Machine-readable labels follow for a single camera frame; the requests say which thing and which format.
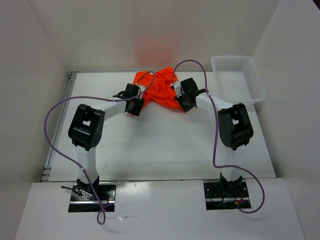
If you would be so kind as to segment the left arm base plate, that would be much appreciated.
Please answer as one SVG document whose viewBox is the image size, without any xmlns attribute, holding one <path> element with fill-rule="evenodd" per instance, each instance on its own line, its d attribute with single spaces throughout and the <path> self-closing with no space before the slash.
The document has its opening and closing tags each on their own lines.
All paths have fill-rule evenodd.
<svg viewBox="0 0 320 240">
<path fill-rule="evenodd" d="M 79 189 L 74 183 L 71 189 L 68 212 L 69 213 L 89 213 L 99 212 L 101 209 L 99 202 L 93 193 L 86 193 Z M 101 182 L 98 197 L 104 206 L 105 212 L 115 211 L 116 183 Z"/>
</svg>

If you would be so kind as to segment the orange shorts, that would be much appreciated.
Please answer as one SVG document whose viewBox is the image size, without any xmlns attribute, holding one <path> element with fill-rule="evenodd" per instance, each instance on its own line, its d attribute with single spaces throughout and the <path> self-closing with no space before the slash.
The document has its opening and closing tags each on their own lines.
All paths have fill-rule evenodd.
<svg viewBox="0 0 320 240">
<path fill-rule="evenodd" d="M 143 98 L 145 99 L 143 108 L 149 103 L 155 102 L 162 107 L 180 110 L 183 113 L 185 112 L 177 100 L 175 100 L 176 92 L 171 89 L 172 77 L 174 82 L 178 80 L 173 72 L 174 69 L 172 67 L 166 67 L 155 73 L 153 84 L 143 95 Z"/>
</svg>

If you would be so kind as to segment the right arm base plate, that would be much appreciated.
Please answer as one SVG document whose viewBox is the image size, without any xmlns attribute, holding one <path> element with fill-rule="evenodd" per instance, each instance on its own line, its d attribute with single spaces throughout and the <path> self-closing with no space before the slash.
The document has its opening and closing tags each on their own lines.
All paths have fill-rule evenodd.
<svg viewBox="0 0 320 240">
<path fill-rule="evenodd" d="M 247 184 L 244 180 L 239 188 L 229 193 L 223 193 L 217 180 L 204 181 L 203 188 L 207 211 L 233 210 L 238 208 L 238 204 L 240 204 L 241 209 L 252 208 Z"/>
</svg>

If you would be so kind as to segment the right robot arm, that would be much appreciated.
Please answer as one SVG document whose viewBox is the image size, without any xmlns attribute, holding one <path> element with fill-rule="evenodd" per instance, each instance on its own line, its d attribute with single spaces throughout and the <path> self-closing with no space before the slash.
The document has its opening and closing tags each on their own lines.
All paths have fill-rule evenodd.
<svg viewBox="0 0 320 240">
<path fill-rule="evenodd" d="M 214 116 L 215 137 L 212 163 L 221 169 L 219 191 L 223 197 L 230 197 L 242 185 L 240 163 L 246 146 L 253 137 L 253 127 L 242 103 L 232 104 L 210 94 L 206 89 L 199 89 L 193 78 L 175 81 L 170 87 L 175 92 L 175 100 L 182 110 L 200 108 Z M 218 141 L 228 150 L 228 157 L 221 165 L 216 163 Z"/>
</svg>

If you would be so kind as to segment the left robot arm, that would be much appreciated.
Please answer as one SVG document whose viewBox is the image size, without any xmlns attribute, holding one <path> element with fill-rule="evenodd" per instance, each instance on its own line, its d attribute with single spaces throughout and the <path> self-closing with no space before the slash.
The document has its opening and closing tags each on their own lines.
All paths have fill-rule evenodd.
<svg viewBox="0 0 320 240">
<path fill-rule="evenodd" d="M 75 147 L 80 170 L 76 180 L 77 190 L 87 199 L 100 194 L 100 177 L 96 166 L 96 148 L 102 139 L 104 122 L 116 115 L 129 113 L 138 116 L 145 103 L 146 87 L 128 83 L 125 90 L 111 100 L 98 105 L 80 104 L 71 121 L 68 137 Z"/>
</svg>

